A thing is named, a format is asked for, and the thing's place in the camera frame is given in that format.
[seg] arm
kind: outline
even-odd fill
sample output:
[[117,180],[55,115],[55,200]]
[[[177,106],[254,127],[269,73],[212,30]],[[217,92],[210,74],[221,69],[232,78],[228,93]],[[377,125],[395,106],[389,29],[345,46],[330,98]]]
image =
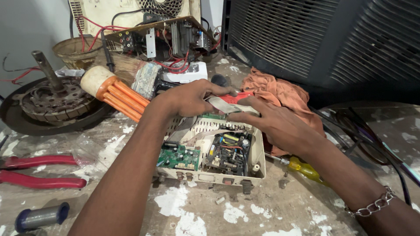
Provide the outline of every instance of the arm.
[[177,114],[211,112],[209,94],[236,96],[201,79],[157,96],[145,109],[133,136],[86,202],[68,235],[133,235],[142,226],[147,196],[168,122]]
[[[228,120],[251,124],[267,134],[271,144],[298,155],[308,162],[330,187],[356,211],[375,202],[385,188],[357,167],[333,143],[310,128],[287,108],[279,108],[248,97],[238,102],[250,105],[262,114],[261,118],[232,113]],[[369,217],[357,220],[369,235],[416,235],[420,231],[420,214],[400,199]]]

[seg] brush bristles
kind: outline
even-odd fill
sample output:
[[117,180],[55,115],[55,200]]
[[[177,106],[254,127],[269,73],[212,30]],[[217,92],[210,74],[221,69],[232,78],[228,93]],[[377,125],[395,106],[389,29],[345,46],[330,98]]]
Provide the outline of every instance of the brush bristles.
[[[147,62],[138,60],[135,58],[131,58],[126,55],[122,55],[119,53],[111,52],[111,60],[115,64],[114,67],[114,74],[119,77],[122,81],[124,81],[126,84],[131,86],[131,84],[134,83],[134,78],[138,72],[138,70],[143,67]],[[106,57],[105,52],[103,49],[101,49],[98,52],[98,55],[96,56],[95,62],[90,66],[90,68],[94,66],[103,66],[105,68],[108,68],[106,65]]]

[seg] black speaker grille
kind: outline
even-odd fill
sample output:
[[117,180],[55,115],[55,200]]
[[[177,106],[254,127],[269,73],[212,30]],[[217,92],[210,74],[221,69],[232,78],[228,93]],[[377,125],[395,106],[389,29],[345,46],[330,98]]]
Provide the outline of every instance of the black speaker grille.
[[234,0],[229,36],[307,77],[339,0]]
[[372,0],[331,67],[342,84],[420,80],[420,2]]

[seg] screwdriver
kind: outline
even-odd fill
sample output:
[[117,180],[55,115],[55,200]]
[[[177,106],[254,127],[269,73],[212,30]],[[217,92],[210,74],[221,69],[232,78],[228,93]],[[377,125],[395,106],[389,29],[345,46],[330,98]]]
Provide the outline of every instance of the screwdriver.
[[328,186],[328,184],[322,180],[322,178],[319,176],[318,172],[312,168],[311,165],[307,163],[302,163],[299,158],[292,156],[290,159],[287,158],[280,158],[270,155],[269,153],[265,153],[266,156],[271,157],[275,160],[280,161],[280,164],[287,165],[289,171],[293,172],[299,172],[302,175],[304,175],[306,178],[315,181],[317,183],[323,184],[325,186]]

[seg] white wall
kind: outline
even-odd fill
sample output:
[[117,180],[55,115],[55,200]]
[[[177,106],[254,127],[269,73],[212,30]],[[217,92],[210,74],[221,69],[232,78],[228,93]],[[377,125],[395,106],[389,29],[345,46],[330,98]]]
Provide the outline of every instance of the white wall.
[[[54,56],[51,48],[58,42],[70,38],[70,9],[67,0],[2,0],[0,7],[0,60],[9,52],[6,69],[37,66],[31,55],[33,50],[44,52],[53,69],[64,63]],[[76,25],[73,25],[77,37]],[[0,69],[0,79],[14,79],[24,71],[5,72]],[[31,82],[45,77],[33,71],[20,82]],[[0,95],[6,98],[19,88],[11,82],[0,81]]]
[[223,0],[201,0],[201,16],[210,23],[212,30],[222,24],[222,15]]

